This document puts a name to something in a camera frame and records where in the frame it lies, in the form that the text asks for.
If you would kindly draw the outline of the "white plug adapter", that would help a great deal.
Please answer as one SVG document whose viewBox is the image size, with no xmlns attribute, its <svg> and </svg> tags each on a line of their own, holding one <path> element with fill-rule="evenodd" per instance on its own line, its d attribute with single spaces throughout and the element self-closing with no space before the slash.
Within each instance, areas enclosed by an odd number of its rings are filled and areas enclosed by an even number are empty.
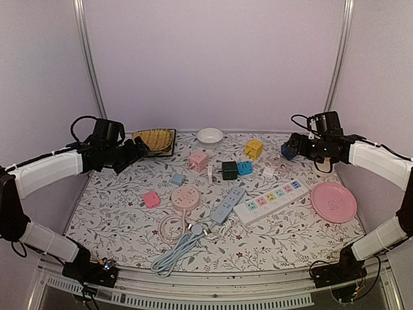
<svg viewBox="0 0 413 310">
<path fill-rule="evenodd" d="M 213 174 L 214 174 L 214 165 L 207 166 L 207 176 L 208 176 L 208 183 L 213 184 Z"/>
</svg>

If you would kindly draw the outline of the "pink cube plug adapter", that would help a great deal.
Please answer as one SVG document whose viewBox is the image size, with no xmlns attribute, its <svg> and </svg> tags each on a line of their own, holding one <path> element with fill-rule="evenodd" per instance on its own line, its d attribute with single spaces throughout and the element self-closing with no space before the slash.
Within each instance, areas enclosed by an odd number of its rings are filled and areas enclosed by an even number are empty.
<svg viewBox="0 0 413 310">
<path fill-rule="evenodd" d="M 202 172 L 207 166 L 208 155 L 204 152 L 193 152 L 188 157 L 189 168 L 196 171 Z"/>
</svg>

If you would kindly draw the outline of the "light blue charger plug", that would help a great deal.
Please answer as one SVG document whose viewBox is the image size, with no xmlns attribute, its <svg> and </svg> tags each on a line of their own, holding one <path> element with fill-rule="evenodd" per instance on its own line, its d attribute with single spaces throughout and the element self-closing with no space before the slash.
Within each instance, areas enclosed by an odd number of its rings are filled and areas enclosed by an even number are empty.
<svg viewBox="0 0 413 310">
<path fill-rule="evenodd" d="M 172 176 L 171 182 L 172 182 L 174 185 L 182 186 L 182 185 L 184 184 L 185 180 L 186 180 L 186 176 L 185 176 L 185 175 L 182 175 L 182 174 L 174 174 L 174 175 Z"/>
</svg>

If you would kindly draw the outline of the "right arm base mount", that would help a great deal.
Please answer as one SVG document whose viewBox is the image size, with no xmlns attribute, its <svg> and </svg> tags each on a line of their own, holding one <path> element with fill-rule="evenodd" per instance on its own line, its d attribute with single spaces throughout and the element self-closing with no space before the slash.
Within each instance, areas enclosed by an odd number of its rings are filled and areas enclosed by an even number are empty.
<svg viewBox="0 0 413 310">
<path fill-rule="evenodd" d="M 346 260 L 340 260 L 337 263 L 316 260 L 310 265 L 308 272 L 316 288 L 352 282 L 350 285 L 341 286 L 331 291 L 333 298 L 341 304 L 356 301 L 367 276 L 363 262 L 348 263 Z"/>
</svg>

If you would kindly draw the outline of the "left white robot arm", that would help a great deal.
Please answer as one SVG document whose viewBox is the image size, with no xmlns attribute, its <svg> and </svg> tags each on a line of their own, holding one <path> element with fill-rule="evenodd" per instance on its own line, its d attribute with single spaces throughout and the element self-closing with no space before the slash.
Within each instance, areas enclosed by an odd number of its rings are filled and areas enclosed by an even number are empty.
<svg viewBox="0 0 413 310">
<path fill-rule="evenodd" d="M 91 280 L 96 267 L 80 255 L 81 246 L 33 222 L 23 212 L 21 201 L 70 176 L 103 169 L 119 174 L 149 153 L 140 137 L 126 138 L 122 123 L 97 117 L 93 120 L 93 132 L 84 141 L 73 135 L 74 142 L 62 149 L 1 168 L 1 237 L 71 263 L 71 270 L 82 280 Z"/>
</svg>

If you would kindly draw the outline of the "light blue cube adapter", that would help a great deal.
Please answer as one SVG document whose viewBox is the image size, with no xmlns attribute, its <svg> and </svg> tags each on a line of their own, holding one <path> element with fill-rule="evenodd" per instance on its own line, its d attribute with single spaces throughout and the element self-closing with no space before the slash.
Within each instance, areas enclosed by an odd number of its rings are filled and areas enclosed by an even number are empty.
<svg viewBox="0 0 413 310">
<path fill-rule="evenodd" d="M 252 174 L 254 168 L 251 161 L 242 161 L 237 163 L 237 172 L 240 176 L 247 176 Z"/>
</svg>

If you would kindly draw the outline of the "pink round power strip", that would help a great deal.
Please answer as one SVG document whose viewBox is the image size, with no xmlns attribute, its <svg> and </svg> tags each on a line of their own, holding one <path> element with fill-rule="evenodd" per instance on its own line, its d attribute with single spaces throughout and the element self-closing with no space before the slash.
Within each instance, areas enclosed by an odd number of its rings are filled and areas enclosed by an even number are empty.
<svg viewBox="0 0 413 310">
<path fill-rule="evenodd" d="M 172 205 L 179 211 L 194 210 L 200 200 L 199 191 L 192 186 L 180 186 L 171 194 Z"/>
</svg>

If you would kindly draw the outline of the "dark green cube socket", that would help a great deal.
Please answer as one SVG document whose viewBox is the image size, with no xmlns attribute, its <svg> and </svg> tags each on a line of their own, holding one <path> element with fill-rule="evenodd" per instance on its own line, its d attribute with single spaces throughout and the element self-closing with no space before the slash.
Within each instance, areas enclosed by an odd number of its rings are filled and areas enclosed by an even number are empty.
<svg viewBox="0 0 413 310">
<path fill-rule="evenodd" d="M 235 161 L 222 161 L 220 172 L 223 180 L 236 180 L 238 177 L 237 163 Z"/>
</svg>

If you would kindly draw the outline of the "dark blue cube socket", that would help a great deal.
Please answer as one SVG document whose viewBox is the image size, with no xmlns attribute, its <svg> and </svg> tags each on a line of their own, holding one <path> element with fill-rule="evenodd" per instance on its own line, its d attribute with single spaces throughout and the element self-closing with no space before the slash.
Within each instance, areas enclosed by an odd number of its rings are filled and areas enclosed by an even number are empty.
<svg viewBox="0 0 413 310">
<path fill-rule="evenodd" d="M 281 149 L 280 149 L 280 152 L 281 152 L 281 155 L 282 155 L 285 159 L 287 159 L 288 161 L 293 160 L 293 159 L 297 156 L 296 153 L 288 150 L 286 143 L 282 144 Z"/>
</svg>

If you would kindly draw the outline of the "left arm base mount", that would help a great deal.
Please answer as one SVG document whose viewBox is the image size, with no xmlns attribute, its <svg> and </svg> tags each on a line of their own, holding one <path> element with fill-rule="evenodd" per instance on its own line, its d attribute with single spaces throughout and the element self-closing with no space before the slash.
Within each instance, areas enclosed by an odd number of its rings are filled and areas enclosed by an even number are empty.
<svg viewBox="0 0 413 310">
<path fill-rule="evenodd" d="M 94 284 L 114 288 L 119 269 L 116 261 L 103 258 L 92 262 L 89 256 L 78 256 L 71 263 L 64 263 L 62 275 L 78 281 L 80 284 Z"/>
</svg>

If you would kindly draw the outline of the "yellow cube plug adapter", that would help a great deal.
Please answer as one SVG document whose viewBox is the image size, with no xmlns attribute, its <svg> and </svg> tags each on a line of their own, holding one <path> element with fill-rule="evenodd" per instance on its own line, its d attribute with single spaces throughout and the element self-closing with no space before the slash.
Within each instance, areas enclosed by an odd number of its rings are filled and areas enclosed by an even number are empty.
<svg viewBox="0 0 413 310">
<path fill-rule="evenodd" d="M 263 143 L 252 139 L 245 145 L 245 156 L 256 160 L 260 157 L 263 151 Z"/>
</svg>

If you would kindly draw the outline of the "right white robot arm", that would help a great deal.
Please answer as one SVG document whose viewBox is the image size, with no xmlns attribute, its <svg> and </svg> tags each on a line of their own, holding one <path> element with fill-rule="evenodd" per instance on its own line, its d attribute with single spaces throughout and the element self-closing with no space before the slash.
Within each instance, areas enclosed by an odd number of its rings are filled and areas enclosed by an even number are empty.
<svg viewBox="0 0 413 310">
<path fill-rule="evenodd" d="M 333 273 L 338 281 L 346 282 L 358 272 L 358 262 L 389 251 L 412 237 L 412 158 L 363 136 L 344 134 L 336 111 L 315 114 L 305 121 L 302 127 L 307 133 L 293 133 L 281 146 L 285 158 L 302 156 L 316 167 L 325 161 L 330 165 L 350 164 L 390 181 L 404 193 L 393 218 L 341 251 L 342 261 L 334 266 Z"/>
</svg>

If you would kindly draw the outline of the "pink square plug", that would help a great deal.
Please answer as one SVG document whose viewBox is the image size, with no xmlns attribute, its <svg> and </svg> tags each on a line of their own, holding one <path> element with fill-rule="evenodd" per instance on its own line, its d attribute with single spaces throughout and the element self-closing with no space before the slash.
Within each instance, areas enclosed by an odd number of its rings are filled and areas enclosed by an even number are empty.
<svg viewBox="0 0 413 310">
<path fill-rule="evenodd" d="M 148 209 L 153 209 L 161 205 L 161 200 L 155 191 L 144 194 L 142 199 Z"/>
</svg>

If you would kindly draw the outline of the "white long power strip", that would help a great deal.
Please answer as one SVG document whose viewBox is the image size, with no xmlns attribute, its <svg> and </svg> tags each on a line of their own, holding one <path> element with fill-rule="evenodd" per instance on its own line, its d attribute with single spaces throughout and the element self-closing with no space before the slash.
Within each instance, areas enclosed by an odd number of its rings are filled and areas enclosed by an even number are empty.
<svg viewBox="0 0 413 310">
<path fill-rule="evenodd" d="M 281 211 L 290 204 L 304 198 L 309 192 L 307 186 L 300 180 L 290 180 L 258 197 L 236 205 L 233 212 L 241 224 L 250 225 Z"/>
</svg>

